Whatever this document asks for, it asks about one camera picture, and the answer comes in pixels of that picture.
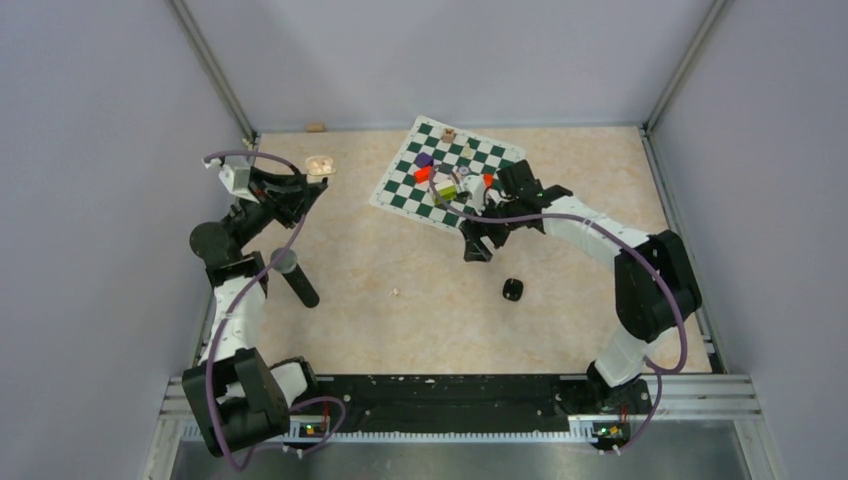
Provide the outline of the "black earbud charging case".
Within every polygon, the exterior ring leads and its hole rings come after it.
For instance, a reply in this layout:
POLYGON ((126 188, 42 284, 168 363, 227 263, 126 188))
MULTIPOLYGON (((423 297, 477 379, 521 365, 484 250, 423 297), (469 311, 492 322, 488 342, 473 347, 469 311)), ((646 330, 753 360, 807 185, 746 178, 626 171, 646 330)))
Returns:
POLYGON ((508 278, 502 288, 504 299, 512 302, 519 301, 524 294, 524 283, 516 278, 508 278))

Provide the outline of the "white earbud charging case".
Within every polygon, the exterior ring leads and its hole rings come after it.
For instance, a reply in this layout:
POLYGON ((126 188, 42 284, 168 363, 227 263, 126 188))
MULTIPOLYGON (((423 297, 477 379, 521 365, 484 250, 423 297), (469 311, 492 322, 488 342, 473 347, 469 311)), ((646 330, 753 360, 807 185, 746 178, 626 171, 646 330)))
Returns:
POLYGON ((312 177, 326 177, 337 173, 335 159, 327 155, 313 155, 305 159, 307 174, 312 177))

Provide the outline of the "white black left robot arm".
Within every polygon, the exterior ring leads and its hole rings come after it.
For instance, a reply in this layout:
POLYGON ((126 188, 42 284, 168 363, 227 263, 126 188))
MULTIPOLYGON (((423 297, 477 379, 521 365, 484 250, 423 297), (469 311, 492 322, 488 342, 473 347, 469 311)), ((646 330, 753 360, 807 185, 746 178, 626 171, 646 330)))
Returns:
POLYGON ((250 165, 221 165, 218 176, 235 202, 190 235, 216 312, 210 342, 197 366, 183 372, 182 387, 207 449, 221 458, 286 433, 292 410, 308 413, 319 404, 321 388, 305 359, 268 365, 259 352, 269 274, 262 254, 244 248, 273 222, 299 230, 329 182, 250 165))

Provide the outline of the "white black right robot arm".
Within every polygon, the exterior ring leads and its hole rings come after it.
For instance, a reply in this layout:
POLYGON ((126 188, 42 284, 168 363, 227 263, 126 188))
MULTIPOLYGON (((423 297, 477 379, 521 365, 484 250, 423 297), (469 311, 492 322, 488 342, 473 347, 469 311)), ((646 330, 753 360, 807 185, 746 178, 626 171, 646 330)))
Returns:
POLYGON ((565 187, 543 186, 525 160, 494 175, 467 176, 458 189, 473 210, 458 225, 465 261, 490 261, 488 243, 500 248, 511 232, 528 228, 567 241, 612 272, 619 327, 587 371, 586 397, 594 409, 612 412, 626 400, 626 384, 668 332, 686 338, 684 323, 703 297, 677 233, 627 227, 565 187))

